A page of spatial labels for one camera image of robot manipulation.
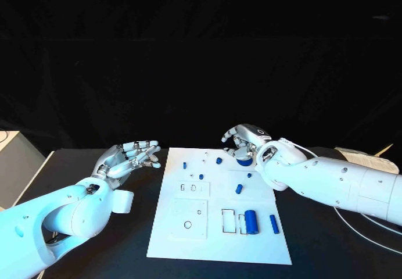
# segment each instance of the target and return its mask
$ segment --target robotic hand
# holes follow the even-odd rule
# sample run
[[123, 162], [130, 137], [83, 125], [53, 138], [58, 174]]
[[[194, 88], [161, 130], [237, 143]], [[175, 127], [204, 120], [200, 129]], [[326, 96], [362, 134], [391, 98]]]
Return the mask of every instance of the robotic hand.
[[[233, 136], [237, 150], [224, 152], [241, 164], [254, 156], [254, 170], [267, 186], [286, 187], [316, 202], [367, 214], [402, 226], [402, 176], [357, 164], [316, 157], [305, 148], [247, 124], [234, 126], [221, 141]], [[306, 159], [303, 149], [313, 156]]]
[[[90, 177], [0, 212], [1, 278], [31, 278], [100, 232], [110, 212], [129, 212], [133, 193], [115, 188], [132, 170], [161, 166], [156, 145], [156, 141], [139, 141], [112, 146]], [[45, 243], [41, 225], [66, 238]]]

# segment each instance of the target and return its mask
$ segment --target white board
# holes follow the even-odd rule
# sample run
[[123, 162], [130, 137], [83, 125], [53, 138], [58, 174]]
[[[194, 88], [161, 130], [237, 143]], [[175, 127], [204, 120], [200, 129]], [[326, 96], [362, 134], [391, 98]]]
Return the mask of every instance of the white board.
[[[290, 264], [275, 195], [253, 167], [240, 166], [218, 149], [169, 148], [146, 257]], [[237, 184], [243, 185], [238, 195]], [[234, 210], [234, 233], [223, 232], [223, 222], [233, 225], [233, 212], [224, 211], [230, 218], [223, 220], [221, 209]], [[256, 212], [256, 235], [240, 234], [246, 210]], [[279, 234], [272, 232], [270, 214]]]

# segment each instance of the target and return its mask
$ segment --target black table surface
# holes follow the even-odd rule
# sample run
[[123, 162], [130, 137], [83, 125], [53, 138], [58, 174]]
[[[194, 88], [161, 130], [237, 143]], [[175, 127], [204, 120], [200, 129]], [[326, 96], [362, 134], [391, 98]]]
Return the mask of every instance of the black table surface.
[[[18, 203], [87, 177], [103, 151], [57, 150]], [[135, 170], [120, 187], [135, 193], [130, 212], [110, 214], [99, 235], [45, 269], [44, 279], [400, 277], [402, 256], [364, 240], [341, 222], [332, 208], [300, 197], [290, 189], [275, 191], [290, 266], [146, 258], [166, 149], [158, 152], [158, 158], [162, 167]], [[357, 218], [355, 213], [342, 214], [349, 215], [348, 220]]]

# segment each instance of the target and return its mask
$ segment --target robotic arm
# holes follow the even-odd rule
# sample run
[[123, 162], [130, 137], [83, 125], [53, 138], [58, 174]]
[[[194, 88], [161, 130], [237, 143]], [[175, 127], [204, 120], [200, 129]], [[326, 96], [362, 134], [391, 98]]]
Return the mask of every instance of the robotic arm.
[[221, 141], [233, 136], [237, 149], [224, 152], [238, 161], [254, 155], [256, 166], [267, 186], [286, 187], [316, 202], [374, 216], [402, 226], [402, 176], [357, 164], [316, 157], [308, 159], [300, 146], [249, 124], [234, 126]]
[[[90, 177], [0, 212], [1, 278], [31, 278], [100, 232], [110, 212], [129, 212], [133, 193], [116, 187], [132, 170], [161, 166], [156, 145], [156, 141], [141, 141], [112, 146]], [[66, 238], [45, 243], [41, 225]]]

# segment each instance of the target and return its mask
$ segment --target hole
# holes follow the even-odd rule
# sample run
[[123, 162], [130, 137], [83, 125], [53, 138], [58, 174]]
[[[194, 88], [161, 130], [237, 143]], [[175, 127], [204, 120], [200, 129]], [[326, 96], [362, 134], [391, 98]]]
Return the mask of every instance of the hole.
[[191, 227], [191, 222], [189, 222], [189, 221], [185, 221], [185, 222], [184, 222], [184, 228], [188, 229], [189, 227]]
[[15, 232], [18, 237], [22, 237], [22, 229], [18, 226], [15, 226], [14, 232]]

